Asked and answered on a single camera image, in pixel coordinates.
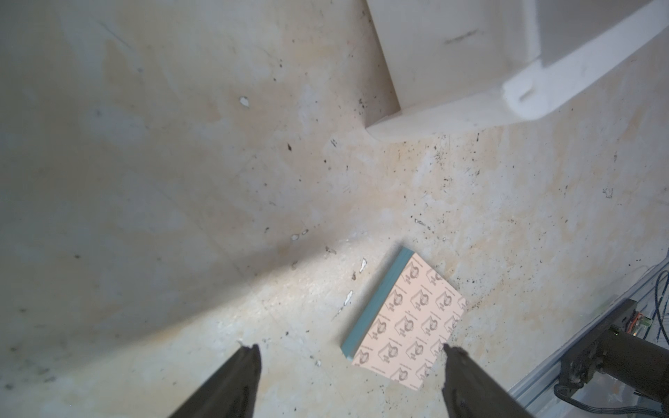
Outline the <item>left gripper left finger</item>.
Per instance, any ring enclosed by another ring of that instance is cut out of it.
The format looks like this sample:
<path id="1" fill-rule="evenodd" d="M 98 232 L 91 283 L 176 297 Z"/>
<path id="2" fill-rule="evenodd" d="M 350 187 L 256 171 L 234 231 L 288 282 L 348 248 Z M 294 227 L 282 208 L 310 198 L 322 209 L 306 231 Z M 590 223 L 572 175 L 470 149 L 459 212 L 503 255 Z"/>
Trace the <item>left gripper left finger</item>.
<path id="1" fill-rule="evenodd" d="M 260 379 L 259 346 L 242 346 L 169 417 L 253 417 Z"/>

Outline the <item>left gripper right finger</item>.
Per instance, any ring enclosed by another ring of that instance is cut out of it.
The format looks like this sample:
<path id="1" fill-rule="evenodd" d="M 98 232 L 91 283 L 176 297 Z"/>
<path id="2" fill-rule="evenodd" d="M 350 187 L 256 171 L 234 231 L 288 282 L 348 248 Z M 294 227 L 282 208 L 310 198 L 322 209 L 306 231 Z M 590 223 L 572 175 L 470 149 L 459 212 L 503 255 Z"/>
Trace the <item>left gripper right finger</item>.
<path id="1" fill-rule="evenodd" d="M 450 418 L 530 418 L 516 402 L 460 347 L 444 344 L 445 382 L 442 389 Z"/>

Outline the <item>patterned orange pad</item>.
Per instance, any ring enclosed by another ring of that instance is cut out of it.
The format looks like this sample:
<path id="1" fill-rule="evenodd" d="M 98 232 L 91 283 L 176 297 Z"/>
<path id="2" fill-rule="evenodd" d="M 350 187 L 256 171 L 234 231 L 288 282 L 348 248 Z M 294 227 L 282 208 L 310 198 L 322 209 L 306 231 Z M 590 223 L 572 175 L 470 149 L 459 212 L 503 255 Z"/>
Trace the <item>patterned orange pad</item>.
<path id="1" fill-rule="evenodd" d="M 466 308 L 453 285 L 404 247 L 341 351 L 354 366 L 418 391 Z"/>

